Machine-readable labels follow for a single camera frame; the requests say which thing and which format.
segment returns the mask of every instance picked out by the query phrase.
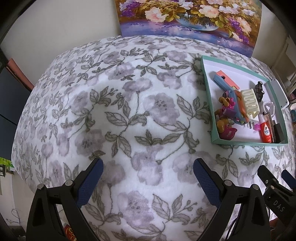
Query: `floor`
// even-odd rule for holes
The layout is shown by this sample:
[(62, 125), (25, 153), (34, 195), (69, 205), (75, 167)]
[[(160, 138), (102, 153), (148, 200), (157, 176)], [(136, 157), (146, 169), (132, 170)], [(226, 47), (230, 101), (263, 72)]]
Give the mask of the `floor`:
[(17, 172), (12, 176), (12, 192), (15, 208), (20, 216), (20, 224), (24, 230), (26, 230), (34, 193), (29, 189)]

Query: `floral blanket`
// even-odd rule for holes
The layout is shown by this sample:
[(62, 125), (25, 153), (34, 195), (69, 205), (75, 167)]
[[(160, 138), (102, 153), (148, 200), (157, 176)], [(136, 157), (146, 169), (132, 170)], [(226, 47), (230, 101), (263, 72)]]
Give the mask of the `floral blanket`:
[(82, 207), (101, 240), (195, 241), (216, 210), (193, 174), (197, 157), (223, 179), (256, 183), (263, 192), (260, 165), (280, 182), (283, 169), (295, 170), (288, 110), (286, 146), (211, 144), (201, 55), (273, 77), (256, 59), (176, 37), (118, 36), (57, 56), (18, 124), (12, 154), (18, 173), (34, 192), (39, 183), (75, 179), (101, 157), (104, 173)]

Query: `red bottle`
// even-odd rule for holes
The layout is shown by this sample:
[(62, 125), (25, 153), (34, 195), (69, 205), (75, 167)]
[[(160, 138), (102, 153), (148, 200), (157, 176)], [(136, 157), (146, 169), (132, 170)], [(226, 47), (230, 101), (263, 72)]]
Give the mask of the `red bottle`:
[(270, 129), (265, 121), (265, 118), (262, 114), (258, 116), (259, 124), (260, 124), (260, 136), (264, 143), (271, 143), (271, 134)]

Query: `flower painting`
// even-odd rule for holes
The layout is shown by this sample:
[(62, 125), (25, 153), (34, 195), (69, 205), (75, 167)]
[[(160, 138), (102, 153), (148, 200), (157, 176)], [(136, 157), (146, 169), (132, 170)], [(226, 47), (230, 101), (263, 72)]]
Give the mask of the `flower painting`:
[(259, 0), (115, 0), (124, 37), (167, 35), (214, 43), (250, 57), (259, 33)]

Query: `cable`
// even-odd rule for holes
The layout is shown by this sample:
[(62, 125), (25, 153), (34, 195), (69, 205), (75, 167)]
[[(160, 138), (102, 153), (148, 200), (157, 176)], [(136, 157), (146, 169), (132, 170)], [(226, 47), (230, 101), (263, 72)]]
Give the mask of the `cable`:
[(232, 226), (235, 224), (236, 220), (237, 220), (237, 218), (235, 218), (235, 219), (233, 220), (232, 224), (230, 225), (230, 228), (228, 229), (228, 232), (227, 232), (227, 235), (226, 235), (225, 241), (228, 239), (228, 235), (230, 234), (230, 231), (231, 231), (231, 229), (232, 229)]
[(13, 209), (11, 210), (11, 214), (12, 214), (14, 217), (16, 217), (19, 221), (18, 221), (18, 222), (15, 222), (15, 221), (12, 221), (12, 220), (10, 220), (10, 219), (6, 219), (6, 220), (7, 220), (8, 222), (10, 222), (10, 224), (12, 224), (12, 223), (18, 223), (18, 224), (20, 225), (20, 216), (19, 216), (19, 214), (18, 214), (18, 211), (17, 211), (15, 208), (13, 208)]

